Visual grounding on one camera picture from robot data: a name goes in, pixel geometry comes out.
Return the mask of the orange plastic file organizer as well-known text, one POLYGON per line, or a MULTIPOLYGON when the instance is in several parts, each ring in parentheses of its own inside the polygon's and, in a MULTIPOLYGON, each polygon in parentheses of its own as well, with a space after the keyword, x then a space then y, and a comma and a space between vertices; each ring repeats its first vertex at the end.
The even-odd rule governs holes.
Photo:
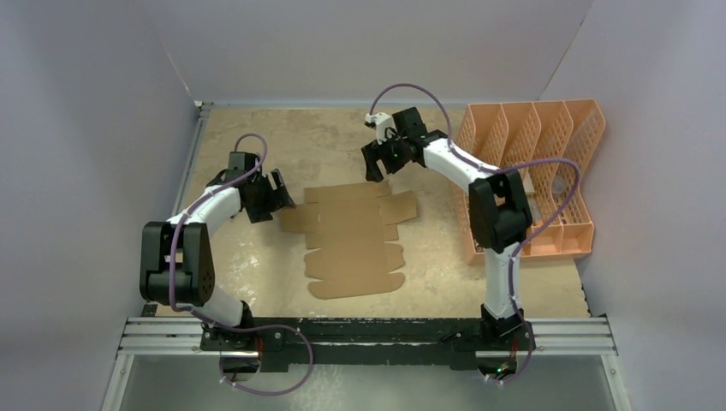
MULTIPOLYGON (((561 156, 586 168, 604 134, 605 117, 596 100, 470 104, 454 142, 476 158, 498 167, 561 156)), ((554 176, 574 183, 571 167, 537 165, 521 172, 537 229, 565 200, 554 196, 554 176)), ((595 224, 580 191, 559 216, 521 253, 523 259, 576 259, 592 251, 595 224)))

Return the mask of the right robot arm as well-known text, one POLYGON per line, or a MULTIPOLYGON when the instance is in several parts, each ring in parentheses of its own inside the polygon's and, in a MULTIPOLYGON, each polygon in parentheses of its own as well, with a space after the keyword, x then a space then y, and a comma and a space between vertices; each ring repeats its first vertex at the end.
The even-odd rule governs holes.
POLYGON ((414 107, 392 115, 368 113, 365 125, 376 133, 375 140, 361 149, 367 181, 381 182, 416 163, 467 192, 470 231, 486 257, 480 335, 487 346, 503 347, 524 323, 517 302, 517 254, 533 217, 520 173, 484 163, 442 131, 428 130, 414 107))

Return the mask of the brown cardboard box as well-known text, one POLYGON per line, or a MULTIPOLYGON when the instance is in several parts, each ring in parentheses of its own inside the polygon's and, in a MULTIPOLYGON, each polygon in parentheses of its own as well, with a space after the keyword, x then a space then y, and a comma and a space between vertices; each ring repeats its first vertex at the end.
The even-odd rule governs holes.
POLYGON ((320 300, 398 290, 398 225, 417 216, 415 193, 395 194, 388 182, 305 188, 303 203, 280 213, 283 231, 305 237, 307 289, 320 300))

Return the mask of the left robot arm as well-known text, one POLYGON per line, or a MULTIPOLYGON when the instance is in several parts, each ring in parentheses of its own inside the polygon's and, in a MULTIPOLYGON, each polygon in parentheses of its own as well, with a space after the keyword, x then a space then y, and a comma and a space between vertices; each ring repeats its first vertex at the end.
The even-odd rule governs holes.
POLYGON ((250 223, 262 223, 293 207, 280 170, 264 172, 259 154, 231 152, 227 167, 187 209, 143 227, 141 297, 203 316, 203 350, 260 348, 249 305, 216 285, 211 238, 242 211, 250 223))

